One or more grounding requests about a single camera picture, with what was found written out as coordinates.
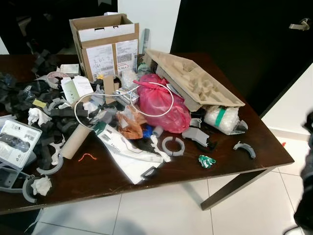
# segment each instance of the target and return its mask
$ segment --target table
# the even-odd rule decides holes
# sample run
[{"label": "table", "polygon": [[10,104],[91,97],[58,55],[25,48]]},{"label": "table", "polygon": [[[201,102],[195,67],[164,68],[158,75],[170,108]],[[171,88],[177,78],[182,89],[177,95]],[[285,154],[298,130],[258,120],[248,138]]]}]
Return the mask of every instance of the table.
[{"label": "table", "polygon": [[[184,53],[177,55],[194,60],[240,100],[246,103],[245,99],[207,54]],[[58,57],[65,64],[78,63],[76,55],[60,55]],[[35,57],[32,55],[0,55],[0,71],[10,73],[20,81],[29,81],[35,78],[34,74],[30,71],[34,65],[34,61]],[[201,208],[207,210],[275,167],[294,162],[247,103],[239,109],[239,116],[249,126],[249,130],[244,134],[227,136],[212,128],[212,131],[215,133],[210,138],[213,141],[218,141],[218,145],[214,152],[208,155],[217,161],[211,168],[205,169],[200,166],[198,157],[203,153],[196,148],[193,141],[184,140],[186,148],[182,157],[175,157],[171,162],[165,163],[158,169],[157,174],[152,179],[138,185],[130,183],[115,164],[101,141],[94,133],[90,133],[73,159],[65,159],[61,170],[51,175],[53,188],[46,197],[41,196],[38,198],[36,204],[31,204],[23,198],[22,194],[0,192],[0,214],[34,210],[64,203],[155,188],[167,184],[239,173],[236,178],[201,203]],[[167,136],[181,138],[180,134],[164,132],[159,138],[160,149],[161,141]],[[244,150],[233,150],[233,146],[238,141],[251,145],[256,153],[256,159],[252,160]],[[91,158],[85,158],[83,161],[78,162],[78,159],[86,152],[97,157],[97,160],[94,161]],[[30,165],[24,171],[38,175],[36,164]]]}]

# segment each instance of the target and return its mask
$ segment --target paper towel roll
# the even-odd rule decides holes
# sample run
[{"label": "paper towel roll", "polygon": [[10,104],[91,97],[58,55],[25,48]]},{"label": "paper towel roll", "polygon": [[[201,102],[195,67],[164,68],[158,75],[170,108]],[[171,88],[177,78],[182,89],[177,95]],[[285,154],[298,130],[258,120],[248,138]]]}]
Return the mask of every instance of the paper towel roll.
[{"label": "paper towel roll", "polygon": [[90,131],[90,129],[87,129],[86,127],[79,124],[73,134],[69,137],[67,142],[62,147],[60,155],[64,158],[72,159],[72,157],[82,145]]}]

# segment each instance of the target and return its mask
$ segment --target door handle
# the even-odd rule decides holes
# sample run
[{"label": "door handle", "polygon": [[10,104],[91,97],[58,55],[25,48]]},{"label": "door handle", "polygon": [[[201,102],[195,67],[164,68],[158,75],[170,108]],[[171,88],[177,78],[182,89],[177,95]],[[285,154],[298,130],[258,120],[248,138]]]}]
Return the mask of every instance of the door handle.
[{"label": "door handle", "polygon": [[300,21],[300,24],[292,24],[291,23],[289,25],[289,28],[306,31],[306,30],[310,29],[310,25],[311,25],[311,20],[309,18],[305,18],[305,19]]}]

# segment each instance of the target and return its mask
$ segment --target white cord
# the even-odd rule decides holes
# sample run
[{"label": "white cord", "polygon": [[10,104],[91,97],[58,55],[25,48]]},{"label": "white cord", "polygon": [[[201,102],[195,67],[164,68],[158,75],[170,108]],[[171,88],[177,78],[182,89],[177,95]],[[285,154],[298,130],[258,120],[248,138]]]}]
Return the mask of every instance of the white cord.
[{"label": "white cord", "polygon": [[79,124],[81,124],[82,126],[88,128],[88,129],[90,129],[90,130],[93,130],[92,128],[87,127],[86,125],[84,125],[84,124],[79,120],[79,118],[78,118],[78,116],[77,116],[76,108],[77,108],[77,105],[82,101],[82,99],[85,98],[85,97],[87,97],[87,96],[90,96],[90,95],[122,96],[122,95],[125,95],[125,94],[127,94],[127,93],[130,93],[130,103],[131,103],[132,107],[133,107],[136,111],[140,112],[141,114],[143,114],[143,115],[145,115],[145,116],[148,116],[148,117],[161,117],[161,116],[167,114],[167,113],[172,109],[172,107],[173,107],[173,105],[174,105],[174,97],[173,97],[173,94],[172,94],[171,90],[168,89],[166,86],[164,86],[164,85],[162,85],[162,84],[159,84],[159,83],[156,83],[156,82],[148,82],[148,83],[156,84],[156,85],[162,86],[162,87],[164,87],[165,89],[167,89],[167,90],[169,91],[169,93],[170,93],[170,95],[171,95],[171,97],[172,97],[172,103],[171,103],[171,106],[169,107],[169,109],[168,109],[165,113],[160,114],[160,115],[150,115],[150,114],[146,114],[146,113],[144,113],[144,112],[138,110],[138,109],[134,106],[134,104],[133,104],[133,102],[132,102],[132,93],[133,93],[134,90],[136,90],[136,89],[139,87],[139,86],[136,86],[135,88],[131,89],[130,91],[125,92],[125,93],[121,93],[121,94],[95,94],[95,93],[90,93],[90,94],[86,94],[86,95],[82,96],[82,97],[76,102],[76,104],[75,104],[75,106],[74,106],[74,114],[75,114],[75,117],[76,117],[77,121],[79,122]]}]

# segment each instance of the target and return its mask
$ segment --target pink plastic bag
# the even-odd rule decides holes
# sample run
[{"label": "pink plastic bag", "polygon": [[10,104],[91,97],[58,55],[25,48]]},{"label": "pink plastic bag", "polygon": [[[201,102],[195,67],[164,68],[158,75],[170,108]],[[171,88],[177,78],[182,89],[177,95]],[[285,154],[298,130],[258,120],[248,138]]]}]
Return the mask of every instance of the pink plastic bag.
[{"label": "pink plastic bag", "polygon": [[[172,97],[168,90],[156,84],[148,82],[156,82],[166,86],[167,81],[161,79],[156,74],[147,74],[141,77],[137,92],[139,95],[139,106],[141,111],[150,115],[160,115],[165,113],[172,103]],[[184,105],[184,99],[173,94],[174,104],[167,114],[160,117],[145,116],[149,125],[160,125],[164,130],[172,133],[181,133],[188,129],[190,124],[190,113]]]}]

